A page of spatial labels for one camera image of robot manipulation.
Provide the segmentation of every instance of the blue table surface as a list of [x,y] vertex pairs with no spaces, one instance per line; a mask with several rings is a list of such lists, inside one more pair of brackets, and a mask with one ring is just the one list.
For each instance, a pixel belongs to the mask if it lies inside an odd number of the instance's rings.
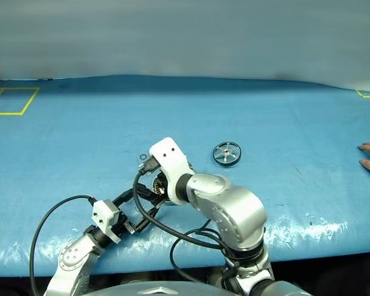
[[[115,198],[131,187],[139,156],[166,136],[197,172],[225,175],[262,200],[272,261],[370,252],[370,173],[357,149],[370,141],[370,99],[355,91],[148,76],[0,81],[28,86],[41,89],[26,112],[0,116],[0,276],[28,275],[31,238],[49,208],[78,194]],[[24,104],[14,90],[2,96],[0,111]],[[241,146],[236,166],[214,163],[222,141]],[[140,219],[133,202],[123,211]],[[182,232],[205,221],[187,205],[165,207],[158,219]],[[52,275],[60,250],[90,224],[86,201],[54,212],[38,240],[36,275]],[[95,273],[170,269],[174,241],[148,227],[112,246]],[[175,257],[183,267],[223,264],[219,251],[186,243]]]

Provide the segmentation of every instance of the yellow tape marking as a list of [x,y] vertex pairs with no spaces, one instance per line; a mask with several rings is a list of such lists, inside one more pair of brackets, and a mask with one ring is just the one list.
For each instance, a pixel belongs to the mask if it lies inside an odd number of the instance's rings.
[[370,95],[368,94],[362,94],[361,91],[359,89],[356,89],[356,92],[363,98],[365,99],[370,99]]
[[4,91],[7,91],[7,90],[13,90],[13,91],[34,90],[34,93],[31,95],[31,97],[29,98],[29,100],[27,101],[27,103],[25,104],[25,106],[23,107],[23,109],[20,112],[0,112],[0,116],[7,116],[7,115],[22,116],[26,112],[27,108],[29,108],[29,105],[31,104],[31,102],[33,102],[34,98],[37,96],[37,93],[39,91],[39,87],[35,87],[35,88],[0,88],[0,96]]

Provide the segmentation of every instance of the robotic arm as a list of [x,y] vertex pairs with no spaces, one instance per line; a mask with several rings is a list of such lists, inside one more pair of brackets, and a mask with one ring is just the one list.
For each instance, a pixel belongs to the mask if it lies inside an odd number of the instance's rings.
[[[149,153],[150,158],[141,165],[141,175],[160,169],[162,173],[157,178],[164,194],[154,194],[139,184],[138,194],[154,205],[148,214],[155,216],[165,199],[169,199],[177,205],[190,203],[214,221],[227,246],[223,274],[230,271],[230,276],[223,277],[224,287],[214,288],[216,290],[193,282],[147,282],[120,285],[88,295],[189,295],[192,290],[199,291],[192,292],[194,295],[310,295],[288,282],[274,281],[268,250],[263,243],[267,215],[258,197],[245,188],[233,186],[223,176],[195,174],[172,138],[156,143]],[[143,219],[134,226],[121,212],[119,205],[130,198],[130,191],[127,191],[113,202],[100,200],[94,203],[92,218],[97,227],[90,226],[83,237],[68,244],[60,253],[57,271],[46,296],[85,294],[90,272],[104,249],[111,242],[119,243],[125,233],[139,232],[149,224]]]

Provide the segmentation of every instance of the gray wall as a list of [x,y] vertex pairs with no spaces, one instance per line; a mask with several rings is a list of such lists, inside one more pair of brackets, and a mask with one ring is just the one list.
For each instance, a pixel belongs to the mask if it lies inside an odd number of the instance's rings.
[[370,0],[0,0],[0,78],[114,74],[370,89]]

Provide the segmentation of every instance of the blue tablecloth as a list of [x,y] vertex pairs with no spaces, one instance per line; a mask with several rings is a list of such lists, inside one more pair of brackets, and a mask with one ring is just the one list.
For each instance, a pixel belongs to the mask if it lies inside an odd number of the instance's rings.
[[[262,200],[272,261],[370,251],[370,173],[357,149],[370,141],[370,99],[355,91],[146,76],[0,82],[34,86],[39,93],[22,116],[0,115],[0,276],[28,275],[31,238],[49,208],[77,194],[115,198],[131,187],[140,154],[166,136],[197,172],[225,175]],[[6,89],[0,112],[19,111],[29,97]],[[222,141],[241,146],[235,167],[214,163]],[[133,202],[123,211],[140,218]],[[165,207],[158,219],[183,232],[205,221],[187,205]],[[36,275],[52,275],[60,250],[91,223],[85,201],[58,209],[41,231]],[[112,246],[95,271],[169,269],[174,240],[149,227]],[[219,251],[186,243],[175,256],[183,267],[223,263]]]

